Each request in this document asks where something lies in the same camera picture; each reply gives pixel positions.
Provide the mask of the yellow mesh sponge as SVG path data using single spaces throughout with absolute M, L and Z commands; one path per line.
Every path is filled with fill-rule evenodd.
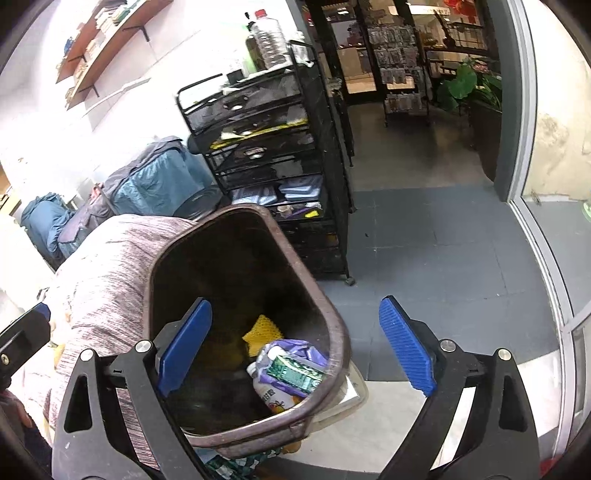
M 280 339 L 283 339 L 283 333 L 270 318 L 264 315 L 259 315 L 252 329 L 242 336 L 250 358 L 256 358 L 266 344 Z

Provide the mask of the green white wrapper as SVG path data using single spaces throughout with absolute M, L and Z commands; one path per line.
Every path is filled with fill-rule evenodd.
M 304 396 L 314 392 L 325 378 L 325 373 L 321 370 L 281 355 L 273 359 L 266 368 L 266 374 Z

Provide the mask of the purple plastic snack bag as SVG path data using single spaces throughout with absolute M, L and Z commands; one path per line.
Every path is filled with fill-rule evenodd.
M 328 359 L 304 340 L 280 339 L 263 346 L 249 375 L 259 384 L 307 398 L 325 379 Z

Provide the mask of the large bed striped cover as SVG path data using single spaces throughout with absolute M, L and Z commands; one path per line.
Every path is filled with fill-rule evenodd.
M 192 227 L 174 217 L 120 215 L 94 230 L 57 270 L 45 302 L 52 346 L 21 369 L 11 392 L 32 426 L 27 447 L 45 472 L 65 389 L 79 354 L 127 352 L 143 339 L 143 303 L 149 270 L 160 251 Z

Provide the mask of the blue cloth pile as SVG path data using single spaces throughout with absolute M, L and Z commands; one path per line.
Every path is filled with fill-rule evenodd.
M 21 214 L 20 225 L 53 270 L 57 270 L 65 260 L 58 245 L 58 238 L 73 215 L 74 212 L 56 193 L 36 197 Z

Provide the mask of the black round stool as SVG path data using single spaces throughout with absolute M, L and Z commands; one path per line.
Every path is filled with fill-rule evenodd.
M 221 190 L 211 185 L 192 195 L 185 200 L 173 213 L 173 217 L 199 220 L 215 212 L 218 208 L 228 203 Z

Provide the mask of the massage bed blue skirt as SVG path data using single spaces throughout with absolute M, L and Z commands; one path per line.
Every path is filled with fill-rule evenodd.
M 211 185 L 216 186 L 202 156 L 192 154 L 179 138 L 152 142 L 97 185 L 76 210 L 59 235 L 61 253 L 69 257 L 93 230 L 116 215 L 173 217 L 185 200 Z

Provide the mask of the black mesh rolling cart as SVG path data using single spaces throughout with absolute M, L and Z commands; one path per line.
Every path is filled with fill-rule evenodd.
M 287 62 L 205 96 L 217 81 L 180 88 L 176 106 L 190 150 L 204 156 L 232 204 L 266 208 L 308 270 L 352 286 L 353 196 L 346 152 L 314 47 L 287 44 Z

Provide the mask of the green potted plant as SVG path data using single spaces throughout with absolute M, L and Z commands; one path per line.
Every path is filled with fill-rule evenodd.
M 444 80 L 437 91 L 437 103 L 446 111 L 454 111 L 470 102 L 480 102 L 502 111 L 502 76 L 482 60 L 462 62 L 451 80 Z

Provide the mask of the display rack with goods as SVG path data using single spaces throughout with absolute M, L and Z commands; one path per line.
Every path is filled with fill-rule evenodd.
M 385 125 L 394 115 L 428 118 L 428 81 L 417 30 L 381 24 L 368 33 L 380 72 Z

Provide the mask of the dark green bottle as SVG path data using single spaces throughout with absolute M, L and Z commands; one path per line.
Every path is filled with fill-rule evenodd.
M 247 50 L 249 51 L 250 59 L 252 59 L 252 64 L 256 72 L 265 71 L 266 64 L 264 63 L 263 56 L 260 53 L 259 45 L 256 43 L 256 36 L 252 33 L 252 26 L 254 22 L 249 16 L 248 12 L 245 12 L 246 18 L 246 30 L 247 30 L 247 37 L 245 39 L 245 45 Z

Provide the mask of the clear large plastic bottle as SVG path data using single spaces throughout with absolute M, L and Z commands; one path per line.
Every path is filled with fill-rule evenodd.
M 266 69 L 290 61 L 287 41 L 284 39 L 280 24 L 276 19 L 267 15 L 264 9 L 256 10 L 254 15 L 256 15 L 256 20 L 252 24 L 252 34 L 256 39 L 256 45 L 259 47 Z

